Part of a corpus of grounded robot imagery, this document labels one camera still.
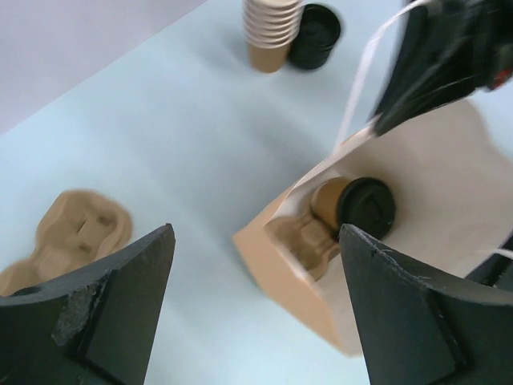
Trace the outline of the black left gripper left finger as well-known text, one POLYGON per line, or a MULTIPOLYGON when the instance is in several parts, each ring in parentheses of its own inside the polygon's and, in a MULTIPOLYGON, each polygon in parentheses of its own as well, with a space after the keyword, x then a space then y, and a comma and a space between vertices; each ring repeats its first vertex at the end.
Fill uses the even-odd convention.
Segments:
POLYGON ((172 267, 171 225, 1 299, 3 384, 142 384, 172 267))

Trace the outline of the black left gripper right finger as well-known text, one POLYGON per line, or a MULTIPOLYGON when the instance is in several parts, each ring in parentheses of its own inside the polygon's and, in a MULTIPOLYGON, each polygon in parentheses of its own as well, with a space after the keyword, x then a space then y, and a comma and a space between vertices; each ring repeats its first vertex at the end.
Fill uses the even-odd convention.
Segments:
POLYGON ((372 384, 509 384, 512 263, 464 278, 390 249, 352 225, 339 241, 372 384))

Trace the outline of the brown paper coffee cup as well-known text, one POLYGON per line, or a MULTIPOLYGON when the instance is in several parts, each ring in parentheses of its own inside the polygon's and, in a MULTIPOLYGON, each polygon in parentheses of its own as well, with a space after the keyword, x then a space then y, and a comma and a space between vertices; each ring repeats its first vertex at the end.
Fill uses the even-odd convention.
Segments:
POLYGON ((310 202, 312 214, 331 229, 338 229, 337 203, 350 183, 345 177, 335 177, 321 184, 313 192, 310 202))

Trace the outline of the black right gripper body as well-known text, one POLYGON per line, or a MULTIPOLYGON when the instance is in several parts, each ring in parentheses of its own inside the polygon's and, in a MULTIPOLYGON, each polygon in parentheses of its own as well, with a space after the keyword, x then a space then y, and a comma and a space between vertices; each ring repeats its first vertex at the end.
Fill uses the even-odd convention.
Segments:
POLYGON ((453 1, 458 33, 449 39, 436 88, 469 95, 494 91, 512 78, 512 2, 453 1))

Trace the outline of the brown paper bag white handles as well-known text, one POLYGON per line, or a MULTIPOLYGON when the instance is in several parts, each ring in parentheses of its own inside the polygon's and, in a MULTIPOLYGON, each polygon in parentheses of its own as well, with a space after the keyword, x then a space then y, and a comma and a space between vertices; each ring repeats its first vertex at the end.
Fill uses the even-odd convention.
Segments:
POLYGON ((335 177, 373 177, 396 203, 390 248, 463 277, 503 246, 512 231, 512 162, 491 142, 468 96, 375 136, 374 111, 352 136, 338 135, 333 152, 233 236, 260 288, 342 354, 362 352, 340 253, 315 281, 267 231, 274 218, 298 216, 313 192, 335 177))

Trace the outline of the black coffee cup lid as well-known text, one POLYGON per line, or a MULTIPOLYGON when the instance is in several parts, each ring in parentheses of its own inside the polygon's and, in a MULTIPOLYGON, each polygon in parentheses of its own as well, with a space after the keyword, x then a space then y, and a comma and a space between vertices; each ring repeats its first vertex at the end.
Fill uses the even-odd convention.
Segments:
POLYGON ((352 180, 342 190, 336 209, 338 227, 355 225, 378 240, 390 232, 397 211, 388 185, 373 177, 352 180))

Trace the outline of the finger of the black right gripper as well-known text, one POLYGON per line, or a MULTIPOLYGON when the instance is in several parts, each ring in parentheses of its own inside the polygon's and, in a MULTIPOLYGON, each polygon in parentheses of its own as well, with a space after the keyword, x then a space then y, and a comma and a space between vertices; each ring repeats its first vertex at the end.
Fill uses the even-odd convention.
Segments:
POLYGON ((399 124, 468 95, 436 88, 436 76, 447 59, 444 50, 460 27, 453 1, 433 1, 407 16, 403 40, 390 81, 374 110, 372 128, 383 136, 399 124))

